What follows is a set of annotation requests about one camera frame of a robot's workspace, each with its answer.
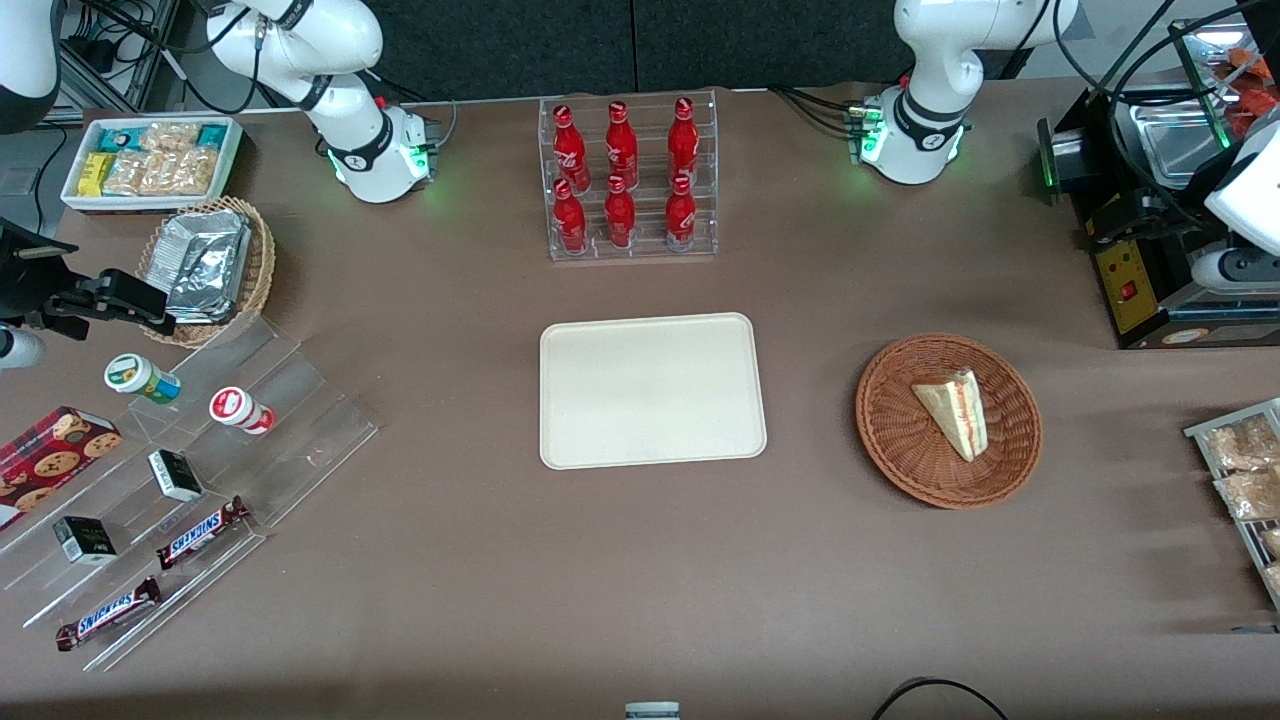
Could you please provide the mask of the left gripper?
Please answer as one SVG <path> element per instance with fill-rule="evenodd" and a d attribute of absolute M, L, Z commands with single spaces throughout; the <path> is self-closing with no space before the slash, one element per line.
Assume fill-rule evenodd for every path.
<path fill-rule="evenodd" d="M 1166 222 L 1166 204 L 1151 190 L 1116 193 L 1088 217 L 1088 237 L 1098 245 L 1121 240 L 1165 237 L 1167 256 L 1188 256 L 1235 245 L 1225 223 L 1207 209 L 1207 199 L 1221 179 L 1192 179 L 1185 187 L 1167 188 L 1174 201 Z"/>

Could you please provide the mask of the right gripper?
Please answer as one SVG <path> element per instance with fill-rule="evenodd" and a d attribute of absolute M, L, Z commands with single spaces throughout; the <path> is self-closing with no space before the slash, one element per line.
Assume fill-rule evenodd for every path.
<path fill-rule="evenodd" d="M 93 306 L 93 296 L 84 288 L 91 279 L 70 270 L 61 259 L 77 247 L 55 243 L 12 222 L 1 227 L 3 323 L 84 340 L 90 322 L 81 314 Z M 140 329 L 148 337 L 172 338 L 177 332 L 177 322 L 165 319 L 168 295 L 123 270 L 100 273 L 97 300 L 111 310 L 140 316 Z"/>

